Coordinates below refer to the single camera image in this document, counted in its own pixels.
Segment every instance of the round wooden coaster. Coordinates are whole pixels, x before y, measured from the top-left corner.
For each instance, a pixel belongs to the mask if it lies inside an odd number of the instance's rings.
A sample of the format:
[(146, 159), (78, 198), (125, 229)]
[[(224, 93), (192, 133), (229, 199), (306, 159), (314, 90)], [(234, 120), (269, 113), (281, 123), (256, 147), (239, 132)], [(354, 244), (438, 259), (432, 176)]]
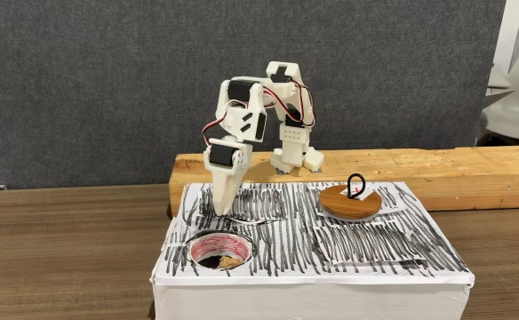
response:
[(376, 192), (372, 192), (361, 201), (342, 195), (340, 192), (345, 187), (329, 187), (321, 192), (319, 201), (328, 213), (343, 219), (364, 219), (378, 212), (382, 206), (382, 198)]

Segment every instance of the wooden table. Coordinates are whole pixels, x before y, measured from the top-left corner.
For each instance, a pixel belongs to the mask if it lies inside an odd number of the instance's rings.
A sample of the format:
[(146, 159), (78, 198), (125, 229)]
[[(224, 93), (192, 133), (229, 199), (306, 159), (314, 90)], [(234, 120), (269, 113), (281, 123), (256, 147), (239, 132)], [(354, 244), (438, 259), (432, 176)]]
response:
[[(0, 319), (148, 319), (167, 189), (0, 191)], [(463, 319), (519, 319), (519, 209), (432, 215), (476, 275)]]

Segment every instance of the white box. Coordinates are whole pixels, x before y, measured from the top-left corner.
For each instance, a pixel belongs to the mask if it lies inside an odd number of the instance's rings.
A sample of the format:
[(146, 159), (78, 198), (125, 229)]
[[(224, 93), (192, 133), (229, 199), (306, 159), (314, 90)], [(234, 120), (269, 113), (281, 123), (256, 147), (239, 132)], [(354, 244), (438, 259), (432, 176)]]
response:
[[(243, 184), (220, 219), (210, 185), (185, 186), (150, 278), (156, 319), (460, 319), (475, 276), (407, 186), (368, 183), (382, 208), (351, 223), (315, 201), (336, 184)], [(252, 257), (229, 270), (193, 263), (203, 230), (243, 235)]]

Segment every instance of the round hole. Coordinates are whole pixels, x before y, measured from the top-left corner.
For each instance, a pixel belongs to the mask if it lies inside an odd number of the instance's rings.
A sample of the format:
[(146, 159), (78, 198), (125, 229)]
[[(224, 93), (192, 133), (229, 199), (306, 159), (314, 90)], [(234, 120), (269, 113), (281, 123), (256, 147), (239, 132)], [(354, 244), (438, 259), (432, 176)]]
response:
[(253, 243), (244, 236), (204, 231), (193, 239), (189, 246), (190, 259), (205, 268), (236, 268), (252, 257)]

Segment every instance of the black handle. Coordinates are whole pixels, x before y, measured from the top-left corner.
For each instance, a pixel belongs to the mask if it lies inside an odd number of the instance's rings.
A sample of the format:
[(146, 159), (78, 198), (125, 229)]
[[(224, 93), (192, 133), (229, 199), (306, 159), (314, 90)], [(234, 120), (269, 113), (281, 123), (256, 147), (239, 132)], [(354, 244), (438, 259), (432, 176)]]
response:
[[(352, 180), (352, 177), (358, 177), (358, 178), (360, 178), (360, 181), (363, 182), (363, 187), (360, 188), (360, 191), (356, 192), (353, 195), (350, 194), (350, 181)], [(348, 197), (348, 199), (354, 199), (357, 196), (360, 196), (364, 192), (365, 189), (366, 189), (366, 181), (364, 180), (364, 177), (363, 177), (362, 174), (360, 174), (360, 173), (353, 173), (353, 174), (350, 175), (350, 177), (348, 177), (348, 182), (347, 182), (347, 191), (348, 191), (347, 197)]]

